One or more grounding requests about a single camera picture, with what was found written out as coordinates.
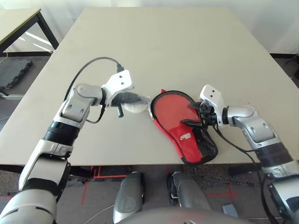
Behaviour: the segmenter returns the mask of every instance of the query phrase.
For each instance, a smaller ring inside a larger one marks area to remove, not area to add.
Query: black mesh
[[[218,154],[218,148],[207,130],[201,127],[196,127],[193,128],[193,134],[196,137],[199,151],[202,155],[200,163],[206,163],[214,159]]]

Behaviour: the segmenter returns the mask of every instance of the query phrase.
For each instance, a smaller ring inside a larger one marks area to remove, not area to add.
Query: black trim
[[[9,57],[29,57],[29,56],[51,56],[48,51],[24,51],[24,52],[8,52]],[[6,57],[6,53],[0,53],[0,57]]]
[[[293,161],[282,142],[255,150],[263,167],[273,167]]]
[[[42,14],[38,12],[35,16],[33,16],[29,21],[24,23],[20,28],[18,28],[15,32],[13,32],[2,44],[0,44],[0,52],[6,50],[12,43],[14,43],[22,34],[24,34],[30,27],[32,27],[35,23],[38,23],[43,33],[48,38],[54,49],[57,49],[59,43],[52,31],[50,30],[48,24],[44,20]]]
[[[225,125],[228,125],[228,107],[224,107],[222,111],[222,121]]]
[[[79,132],[80,128],[53,121],[43,139],[72,146]]]
[[[273,58],[286,58],[286,59],[291,59],[296,56],[296,54],[277,54],[277,53],[270,53],[270,55]]]
[[[23,191],[29,189],[47,190],[55,196],[57,196],[60,192],[55,182],[40,178],[31,178],[27,180]]]

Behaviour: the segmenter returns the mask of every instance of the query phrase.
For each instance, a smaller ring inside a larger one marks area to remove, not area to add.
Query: white wall
[[[59,42],[85,7],[162,6],[228,7],[268,52],[292,54],[299,49],[299,0],[0,0],[0,9],[40,7]],[[46,39],[37,25],[28,32]],[[24,34],[8,51],[53,49],[29,35]]]

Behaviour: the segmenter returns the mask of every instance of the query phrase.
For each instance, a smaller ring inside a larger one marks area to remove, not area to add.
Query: floor
[[[13,94],[26,93],[49,57],[35,56],[26,57],[26,59],[31,59],[33,66],[29,68],[23,79],[7,92]],[[285,64],[288,59],[276,59],[276,61],[299,87],[299,80],[294,76],[298,64],[294,62]],[[4,118],[10,116],[17,105],[18,101],[0,100],[0,131],[7,121]],[[236,180],[229,177],[227,168],[224,166],[203,165],[191,171],[182,166],[171,166],[170,168],[171,171],[184,169],[192,176],[202,187],[214,210],[222,212],[222,205],[232,203],[239,217],[257,224],[269,223],[260,203],[259,188],[256,185],[254,173],[239,176]],[[170,206],[166,188],[166,176],[169,169],[166,165],[133,166],[132,169],[143,172],[145,175],[146,188],[143,210]],[[10,195],[17,192],[18,177],[18,174],[0,171],[0,211],[9,200]],[[85,185],[73,184],[67,187],[58,203],[57,222],[65,224],[86,222],[100,210],[113,205],[120,184],[120,181],[106,180],[103,182],[92,181]],[[276,217],[279,217],[268,193],[266,196],[271,211]],[[108,209],[89,223],[112,224],[112,213],[113,209]]]

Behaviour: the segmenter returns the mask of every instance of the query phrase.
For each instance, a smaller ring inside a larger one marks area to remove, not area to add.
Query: desk
[[[0,164],[25,164],[59,109],[77,71],[97,56],[117,59],[131,73],[134,92],[154,97],[179,90],[197,99],[202,87],[220,90],[226,105],[251,105],[270,122],[299,159],[299,92],[268,52],[226,8],[87,8],[60,43],[0,133]],[[101,86],[112,62],[96,62],[77,83]],[[96,119],[99,108],[92,108]],[[98,124],[86,123],[70,157],[72,165],[182,163],[172,143],[147,112],[117,117],[107,109]],[[223,129],[250,149],[242,132]],[[219,154],[210,163],[248,158],[209,129]]]
[[[48,38],[52,47],[59,45],[48,24],[40,13],[40,8],[0,10],[0,53],[15,42],[36,22]],[[22,95],[8,94],[0,88],[0,99],[20,100]]]

